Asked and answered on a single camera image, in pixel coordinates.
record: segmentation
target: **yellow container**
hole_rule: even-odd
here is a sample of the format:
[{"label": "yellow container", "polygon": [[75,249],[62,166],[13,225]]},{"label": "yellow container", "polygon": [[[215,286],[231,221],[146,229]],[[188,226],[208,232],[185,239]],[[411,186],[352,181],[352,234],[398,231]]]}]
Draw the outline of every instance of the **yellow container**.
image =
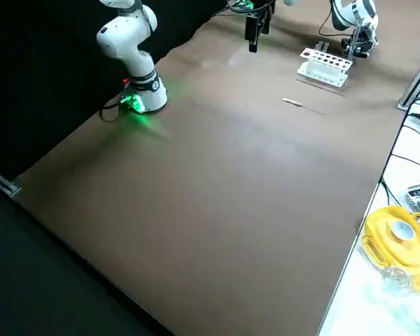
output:
[{"label": "yellow container", "polygon": [[[361,242],[369,258],[380,267],[398,267],[412,276],[412,287],[420,291],[420,213],[410,213],[401,206],[386,206],[365,220]],[[392,224],[404,221],[415,231],[408,241],[397,238]]]}]

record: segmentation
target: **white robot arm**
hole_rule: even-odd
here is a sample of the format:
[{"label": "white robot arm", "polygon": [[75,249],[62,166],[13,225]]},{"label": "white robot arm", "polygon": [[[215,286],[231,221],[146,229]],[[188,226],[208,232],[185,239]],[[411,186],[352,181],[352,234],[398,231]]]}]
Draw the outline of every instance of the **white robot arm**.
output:
[{"label": "white robot arm", "polygon": [[351,48],[353,56],[367,58],[369,51],[378,45],[378,14],[373,0],[353,0],[342,6],[341,0],[330,0],[332,23],[336,30],[343,31],[349,27],[358,27],[358,40],[344,38],[342,46],[348,54]]},{"label": "white robot arm", "polygon": [[99,1],[118,10],[118,17],[97,33],[97,42],[105,55],[127,67],[131,81],[123,99],[139,113],[161,109],[167,103],[167,91],[152,57],[138,48],[157,28],[154,12],[141,0]]}]

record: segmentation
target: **black curtain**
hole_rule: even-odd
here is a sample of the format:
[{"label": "black curtain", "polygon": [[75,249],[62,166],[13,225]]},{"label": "black curtain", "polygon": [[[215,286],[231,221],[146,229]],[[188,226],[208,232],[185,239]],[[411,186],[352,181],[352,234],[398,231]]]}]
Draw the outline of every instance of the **black curtain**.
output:
[{"label": "black curtain", "polygon": [[[141,49],[157,62],[225,0],[145,0],[158,28]],[[116,12],[98,0],[0,1],[0,174],[14,179],[121,89],[126,70],[95,35]]]}]

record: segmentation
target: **table surface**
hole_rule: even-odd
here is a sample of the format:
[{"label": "table surface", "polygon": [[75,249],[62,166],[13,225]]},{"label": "table surface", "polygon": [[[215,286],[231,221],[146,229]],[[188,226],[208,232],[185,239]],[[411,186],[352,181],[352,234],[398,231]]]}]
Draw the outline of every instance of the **table surface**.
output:
[{"label": "table surface", "polygon": [[[415,104],[409,113],[420,113]],[[406,126],[420,132],[416,118],[407,118]],[[398,135],[392,154],[420,163],[420,134],[403,127]],[[399,157],[391,156],[384,171],[384,180],[391,192],[406,209],[406,192],[420,184],[420,166]],[[365,217],[387,205],[387,195],[382,184],[370,201]],[[396,297],[386,292],[380,272],[372,266],[361,248],[361,240],[353,245],[350,259],[339,280],[320,336],[345,335],[420,335],[420,293]]]}]

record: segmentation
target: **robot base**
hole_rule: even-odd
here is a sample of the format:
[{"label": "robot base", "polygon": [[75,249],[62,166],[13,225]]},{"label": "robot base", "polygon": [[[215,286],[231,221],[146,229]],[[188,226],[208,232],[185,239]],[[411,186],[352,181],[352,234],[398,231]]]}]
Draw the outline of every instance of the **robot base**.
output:
[{"label": "robot base", "polygon": [[138,90],[129,84],[120,103],[130,106],[139,114],[159,111],[168,102],[167,89],[160,78],[155,82],[155,86],[154,90]]},{"label": "robot base", "polygon": [[300,56],[308,59],[297,70],[302,76],[337,88],[342,87],[349,77],[347,71],[352,62],[347,59],[309,48],[306,48]]}]

